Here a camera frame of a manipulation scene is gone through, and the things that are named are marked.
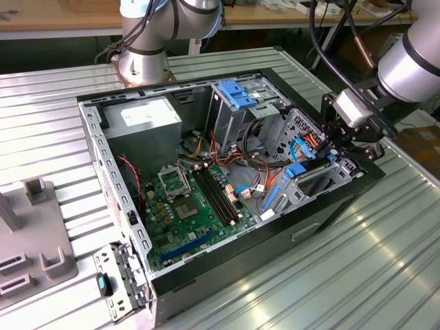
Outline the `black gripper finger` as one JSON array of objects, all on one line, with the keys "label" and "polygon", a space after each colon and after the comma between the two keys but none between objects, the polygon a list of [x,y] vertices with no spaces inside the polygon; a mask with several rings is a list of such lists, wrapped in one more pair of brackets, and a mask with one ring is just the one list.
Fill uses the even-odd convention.
[{"label": "black gripper finger", "polygon": [[337,146],[333,144],[331,148],[335,149],[342,157],[356,161],[374,162],[384,156],[384,148],[381,144],[367,144],[366,146],[354,144]]},{"label": "black gripper finger", "polygon": [[334,102],[336,101],[337,94],[334,92],[326,93],[322,97],[321,102],[321,116],[323,120],[323,148],[322,151],[326,154],[330,152],[335,144],[335,140],[338,138],[339,134],[339,126],[336,110],[333,107]]}]

